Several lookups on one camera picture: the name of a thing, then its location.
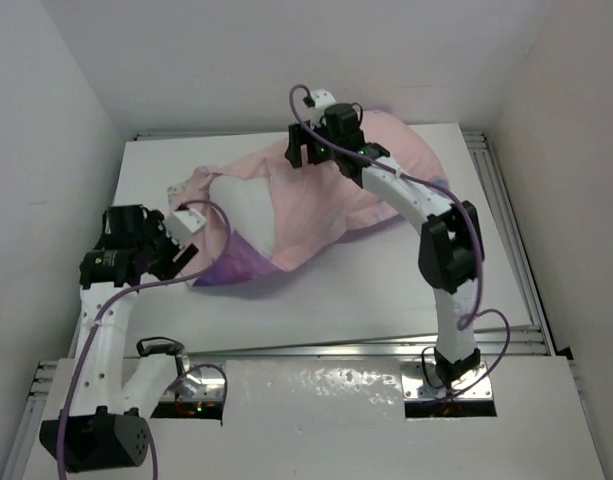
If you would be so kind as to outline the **white pillow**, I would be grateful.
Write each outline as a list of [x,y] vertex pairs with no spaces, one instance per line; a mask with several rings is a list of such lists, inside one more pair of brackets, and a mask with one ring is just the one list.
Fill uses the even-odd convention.
[[243,180],[221,175],[211,183],[209,196],[226,212],[234,230],[270,258],[275,246],[275,212],[268,178]]

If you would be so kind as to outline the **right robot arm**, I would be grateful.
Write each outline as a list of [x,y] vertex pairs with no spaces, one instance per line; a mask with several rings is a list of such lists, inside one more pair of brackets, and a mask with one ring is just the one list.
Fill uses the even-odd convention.
[[406,173],[389,150],[367,141],[354,105],[312,94],[303,102],[312,117],[298,118],[289,128],[290,164],[335,162],[343,176],[392,207],[419,234],[418,268],[435,298],[435,370],[451,387],[480,363],[472,326],[484,259],[476,208],[448,188]]

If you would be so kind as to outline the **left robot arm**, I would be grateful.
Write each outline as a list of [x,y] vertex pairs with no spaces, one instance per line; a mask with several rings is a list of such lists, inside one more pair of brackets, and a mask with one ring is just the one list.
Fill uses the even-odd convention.
[[63,407],[42,422],[41,445],[70,473],[138,467],[149,456],[148,418],[181,372],[181,343],[158,337],[137,344],[137,370],[123,377],[128,323],[138,294],[182,281],[196,255],[205,217],[182,207],[169,215],[142,205],[115,206],[80,263],[80,326],[75,366]]

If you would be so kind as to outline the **pink purple pillowcase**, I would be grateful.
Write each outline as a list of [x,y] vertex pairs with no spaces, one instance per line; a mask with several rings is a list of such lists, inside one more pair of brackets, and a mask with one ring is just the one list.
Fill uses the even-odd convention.
[[[288,273],[347,233],[396,217],[392,207],[344,177],[334,162],[295,169],[284,157],[286,148],[286,139],[280,139],[221,166],[200,165],[187,180],[169,187],[171,209],[189,203],[207,220],[194,238],[198,253],[182,271],[197,277],[195,285],[234,285]],[[268,178],[275,212],[270,258],[248,244],[231,226],[226,212],[210,199],[210,185],[221,175]]]

